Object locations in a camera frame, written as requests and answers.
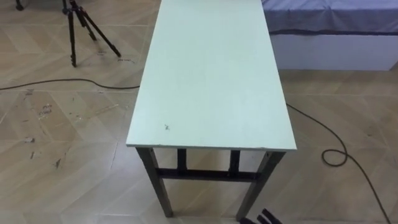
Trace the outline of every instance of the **table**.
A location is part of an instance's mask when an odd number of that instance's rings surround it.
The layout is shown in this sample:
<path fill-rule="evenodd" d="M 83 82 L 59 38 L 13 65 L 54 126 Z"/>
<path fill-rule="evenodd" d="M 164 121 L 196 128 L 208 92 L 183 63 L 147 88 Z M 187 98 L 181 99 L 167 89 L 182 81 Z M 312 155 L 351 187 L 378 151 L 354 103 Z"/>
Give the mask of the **table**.
<path fill-rule="evenodd" d="M 245 217 L 296 145 L 260 0 L 162 0 L 126 141 L 136 147 L 166 217 L 162 179 L 251 182 Z M 159 168 L 153 147 L 176 148 Z M 228 171 L 187 169 L 187 149 L 231 150 Z M 239 171 L 241 150 L 264 152 Z"/>

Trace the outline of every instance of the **white tabletop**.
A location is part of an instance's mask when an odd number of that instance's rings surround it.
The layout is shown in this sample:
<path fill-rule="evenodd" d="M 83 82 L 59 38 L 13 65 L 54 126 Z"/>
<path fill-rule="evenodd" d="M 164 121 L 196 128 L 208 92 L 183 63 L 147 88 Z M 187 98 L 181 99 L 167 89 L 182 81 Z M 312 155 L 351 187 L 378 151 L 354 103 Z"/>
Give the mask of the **white tabletop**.
<path fill-rule="evenodd" d="M 296 149 L 261 0 L 162 0 L 127 145 Z"/>

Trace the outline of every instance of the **table leg foot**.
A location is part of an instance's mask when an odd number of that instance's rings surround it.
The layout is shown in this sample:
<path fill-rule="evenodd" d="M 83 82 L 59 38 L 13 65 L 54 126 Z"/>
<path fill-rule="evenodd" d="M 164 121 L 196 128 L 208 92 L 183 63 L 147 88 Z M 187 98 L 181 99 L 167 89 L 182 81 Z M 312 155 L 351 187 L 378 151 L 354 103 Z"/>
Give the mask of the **table leg foot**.
<path fill-rule="evenodd" d="M 18 11 L 24 10 L 24 7 L 22 6 L 20 0 L 16 0 L 16 3 L 17 3 L 17 5 L 15 6 L 15 8 L 16 8 Z"/>
<path fill-rule="evenodd" d="M 257 172 L 261 173 L 261 175 L 256 182 L 253 182 L 250 185 L 248 192 L 244 196 L 243 202 L 238 210 L 238 213 L 236 214 L 236 221 L 240 221 L 248 214 L 262 188 L 265 186 L 268 178 L 271 176 L 272 171 L 274 171 L 276 165 L 280 162 L 284 155 L 284 152 L 267 152 L 264 155 L 257 170 Z"/>

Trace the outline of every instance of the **electrical cord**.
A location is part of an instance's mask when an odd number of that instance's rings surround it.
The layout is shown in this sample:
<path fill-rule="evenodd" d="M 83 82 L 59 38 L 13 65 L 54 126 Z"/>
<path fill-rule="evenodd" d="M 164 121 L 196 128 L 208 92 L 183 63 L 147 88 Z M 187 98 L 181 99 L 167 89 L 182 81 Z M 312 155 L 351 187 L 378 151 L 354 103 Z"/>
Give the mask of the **electrical cord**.
<path fill-rule="evenodd" d="M 102 88 L 107 88 L 110 90 L 133 90 L 135 88 L 139 88 L 139 86 L 130 86 L 130 87 L 113 87 L 113 86 L 106 86 L 106 85 L 101 85 L 99 83 L 94 82 L 93 80 L 88 80 L 85 78 L 61 78 L 61 79 L 56 79 L 56 80 L 44 80 L 44 81 L 39 81 L 39 82 L 32 82 L 32 83 L 25 83 L 21 85 L 16 85 L 16 86 L 10 86 L 10 87 L 5 87 L 5 88 L 0 88 L 1 90 L 11 90 L 23 86 L 31 86 L 31 85 L 36 85 L 36 84 L 42 84 L 42 83 L 50 83 L 50 82 L 75 82 L 75 81 L 81 81 L 81 82 L 90 82 L 96 86 L 102 87 Z"/>
<path fill-rule="evenodd" d="M 288 103 L 286 103 L 286 105 L 287 105 L 288 107 L 292 108 L 293 110 L 299 112 L 300 114 L 306 116 L 307 118 L 310 118 L 311 120 L 315 121 L 315 122 L 318 123 L 320 126 L 324 127 L 324 128 L 327 129 L 330 133 L 332 133 L 332 135 L 334 135 L 334 136 L 337 138 L 337 140 L 339 140 L 339 142 L 340 142 L 341 145 L 343 146 L 344 151 L 340 151 L 340 150 L 337 150 L 337 149 L 327 149 L 327 150 L 324 150 L 324 151 L 322 152 L 322 155 L 321 155 L 322 161 L 323 161 L 326 165 L 331 166 L 331 167 L 341 167 L 341 166 L 343 166 L 344 164 L 346 164 L 348 158 L 350 158 L 350 159 L 358 166 L 358 168 L 361 170 L 362 174 L 365 176 L 365 178 L 366 178 L 366 180 L 367 180 L 369 186 L 371 187 L 371 189 L 372 189 L 372 191 L 373 191 L 373 195 L 374 195 L 374 197 L 376 198 L 377 203 L 379 204 L 380 210 L 381 210 L 381 212 L 383 213 L 384 218 L 386 219 L 386 222 L 387 222 L 388 224 L 391 224 L 391 221 L 390 221 L 390 219 L 389 219 L 389 217 L 388 217 L 388 215 L 387 215 L 387 213 L 386 213 L 386 211 L 385 211 L 385 209 L 384 209 L 384 207 L 383 207 L 383 204 L 381 203 L 381 201 L 380 201 L 380 199 L 379 199 L 379 196 L 378 196 L 376 190 L 375 190 L 374 187 L 373 187 L 373 184 L 372 184 L 370 178 L 368 177 L 368 175 L 366 174 L 366 172 L 365 172 L 365 170 L 362 168 L 362 166 L 359 164 L 359 162 L 358 162 L 353 156 L 351 156 L 350 154 L 348 154 L 347 147 L 346 147 L 346 145 L 344 144 L 343 140 L 341 140 L 341 138 L 339 137 L 339 135 L 337 135 L 337 134 L 336 134 L 332 129 L 330 129 L 328 126 L 326 126 L 325 124 L 321 123 L 321 122 L 318 121 L 317 119 L 311 117 L 310 115 L 305 114 L 303 111 L 300 111 L 299 109 L 295 108 L 294 106 L 292 106 L 292 105 L 290 105 L 290 104 L 288 104 Z M 328 152 L 337 152 L 337 153 L 340 153 L 340 154 L 344 155 L 343 161 L 341 161 L 341 162 L 339 162 L 339 163 L 336 163 L 336 164 L 333 164 L 333 163 L 331 163 L 331 162 L 328 162 L 328 161 L 325 159 L 325 155 L 326 155 L 326 153 L 328 153 Z"/>
<path fill-rule="evenodd" d="M 99 86 L 99 87 L 101 87 L 101 88 L 107 88 L 107 89 L 110 89 L 110 90 L 132 90 L 132 89 L 139 88 L 139 86 L 127 86 L 127 87 L 106 86 L 106 85 L 101 85 L 101 84 L 99 84 L 99 83 L 96 83 L 96 82 L 94 82 L 93 80 L 89 80 L 89 79 L 85 79 L 85 78 L 62 78 L 62 79 L 56 79 L 56 80 L 44 80 L 44 81 L 39 81 L 39 82 L 25 83 L 25 84 L 16 85 L 16 86 L 10 86 L 10 87 L 5 87 L 5 88 L 0 88 L 0 91 L 1 91 L 1 90 L 11 90 L 11 89 L 15 89 L 15 88 L 23 87 L 23 86 L 30 86 L 30 85 L 36 85 L 36 84 L 42 84 L 42 83 L 51 83 L 51 82 L 75 82 L 75 81 L 90 82 L 90 83 L 92 83 L 92 84 L 94 84 L 94 85 L 96 85 L 96 86 Z M 360 171 L 362 172 L 362 174 L 365 176 L 365 179 L 367 180 L 367 182 L 368 182 L 368 184 L 369 184 L 371 190 L 373 191 L 374 197 L 375 197 L 376 200 L 377 200 L 377 204 L 379 205 L 380 210 L 381 210 L 381 212 L 383 213 L 384 218 L 386 219 L 386 222 L 387 222 L 388 224 L 391 224 L 391 221 L 390 221 L 390 219 L 389 219 L 389 217 L 388 217 L 388 215 L 387 215 L 387 213 L 386 213 L 386 211 L 385 211 L 385 209 L 384 209 L 384 207 L 383 207 L 383 205 L 382 205 L 382 203 L 381 203 L 381 201 L 380 201 L 380 199 L 379 199 L 379 196 L 378 196 L 376 190 L 375 190 L 374 187 L 373 187 L 373 184 L 372 184 L 370 178 L 368 177 L 368 175 L 366 174 L 366 172 L 365 172 L 365 170 L 362 168 L 362 166 L 359 164 L 359 162 L 358 162 L 353 156 L 351 156 L 351 155 L 348 154 L 347 147 L 346 147 L 346 145 L 344 144 L 343 140 L 341 140 L 341 138 L 339 137 L 339 135 L 337 135 L 337 134 L 336 134 L 332 129 L 330 129 L 328 126 L 326 126 L 325 124 L 321 123 L 321 122 L 318 121 L 317 119 L 311 117 L 310 115 L 307 115 L 306 113 L 300 111 L 299 109 L 295 108 L 294 106 L 292 106 L 292 105 L 290 105 L 290 104 L 288 104 L 288 103 L 286 103 L 286 105 L 287 105 L 289 108 L 292 108 L 293 110 L 295 110 L 296 112 L 299 112 L 300 114 L 304 115 L 305 117 L 307 117 L 307 118 L 311 119 L 312 121 L 318 123 L 320 126 L 324 127 L 326 130 L 328 130 L 330 133 L 332 133 L 332 135 L 334 135 L 334 137 L 336 137 L 337 140 L 339 140 L 341 146 L 343 146 L 343 151 L 340 151 L 340 150 L 337 150 L 337 149 L 327 149 L 327 150 L 324 150 L 324 151 L 322 152 L 322 155 L 321 155 L 322 161 L 323 161 L 326 165 L 328 165 L 328 166 L 330 166 L 330 167 L 341 167 L 341 166 L 345 165 L 345 164 L 347 163 L 348 158 L 350 158 L 350 159 L 358 166 L 358 168 L 360 169 Z M 336 164 L 331 163 L 331 162 L 328 162 L 328 161 L 325 159 L 325 155 L 326 155 L 328 152 L 336 152 L 336 153 L 340 153 L 340 154 L 344 155 L 343 161 L 341 161 L 341 162 L 339 162 L 339 163 L 336 163 Z"/>

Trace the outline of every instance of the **mattress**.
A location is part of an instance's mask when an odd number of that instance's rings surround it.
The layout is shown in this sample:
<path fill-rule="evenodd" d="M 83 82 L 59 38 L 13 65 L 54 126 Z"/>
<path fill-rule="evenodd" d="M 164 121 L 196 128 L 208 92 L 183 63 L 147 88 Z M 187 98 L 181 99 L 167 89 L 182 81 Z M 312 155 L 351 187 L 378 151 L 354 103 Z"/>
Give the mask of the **mattress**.
<path fill-rule="evenodd" d="M 398 34 L 398 0 L 262 0 L 271 34 Z"/>

